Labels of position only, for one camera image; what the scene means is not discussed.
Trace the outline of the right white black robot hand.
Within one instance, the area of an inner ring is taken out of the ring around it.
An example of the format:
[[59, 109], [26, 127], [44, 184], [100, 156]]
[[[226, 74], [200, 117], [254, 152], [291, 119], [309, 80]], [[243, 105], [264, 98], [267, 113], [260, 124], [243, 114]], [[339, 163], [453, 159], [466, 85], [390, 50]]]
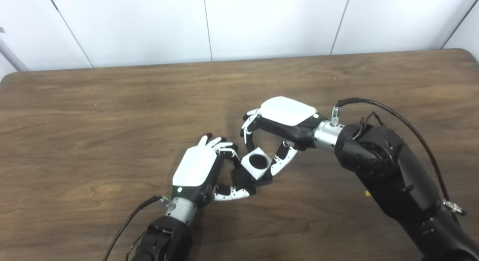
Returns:
[[314, 133], [324, 119], [313, 106], [283, 96], [273, 97], [243, 116], [241, 137], [248, 152], [255, 149], [253, 132], [258, 129], [284, 139], [268, 168], [275, 176], [298, 151], [317, 147]]

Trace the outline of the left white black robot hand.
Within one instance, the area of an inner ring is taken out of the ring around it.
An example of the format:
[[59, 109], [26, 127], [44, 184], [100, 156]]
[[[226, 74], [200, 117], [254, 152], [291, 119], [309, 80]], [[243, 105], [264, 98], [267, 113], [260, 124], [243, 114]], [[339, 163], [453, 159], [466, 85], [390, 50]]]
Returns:
[[242, 167], [237, 152], [238, 146], [225, 137], [214, 138], [211, 133], [203, 135], [198, 144], [183, 155], [173, 175], [171, 197], [190, 201], [200, 210], [217, 197], [230, 201], [256, 195], [254, 187], [217, 184], [225, 160], [230, 160], [236, 169]]

